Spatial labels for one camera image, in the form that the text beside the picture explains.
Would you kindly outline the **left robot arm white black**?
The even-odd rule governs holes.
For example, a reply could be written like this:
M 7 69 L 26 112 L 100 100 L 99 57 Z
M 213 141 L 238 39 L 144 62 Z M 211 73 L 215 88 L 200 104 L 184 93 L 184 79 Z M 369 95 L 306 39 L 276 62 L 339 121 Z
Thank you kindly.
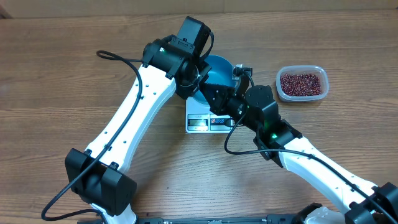
M 193 96 L 208 78 L 202 50 L 211 29 L 186 17 L 178 34 L 148 43 L 136 80 L 103 132 L 84 151 L 71 149 L 65 168 L 71 190 L 99 215 L 97 223 L 135 223 L 130 202 L 136 183 L 125 175 L 139 142 L 173 95 Z

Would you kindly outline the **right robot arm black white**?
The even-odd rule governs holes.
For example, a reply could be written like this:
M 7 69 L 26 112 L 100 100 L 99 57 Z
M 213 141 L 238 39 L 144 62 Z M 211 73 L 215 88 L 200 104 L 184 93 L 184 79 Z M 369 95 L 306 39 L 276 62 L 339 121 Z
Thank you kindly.
M 216 115 L 230 116 L 236 125 L 255 132 L 256 149 L 278 166 L 298 175 L 343 214 L 345 223 L 397 223 L 397 187 L 379 187 L 364 180 L 322 154 L 279 114 L 269 86 L 230 87 L 204 83 L 200 91 Z

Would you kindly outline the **white digital kitchen scale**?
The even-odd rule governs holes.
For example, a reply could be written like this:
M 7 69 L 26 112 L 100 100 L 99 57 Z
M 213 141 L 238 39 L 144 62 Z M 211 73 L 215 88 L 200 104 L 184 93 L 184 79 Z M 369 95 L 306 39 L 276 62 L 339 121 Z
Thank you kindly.
M 210 107 L 194 98 L 186 100 L 185 130 L 188 134 L 228 134 L 234 121 L 228 115 L 215 115 Z

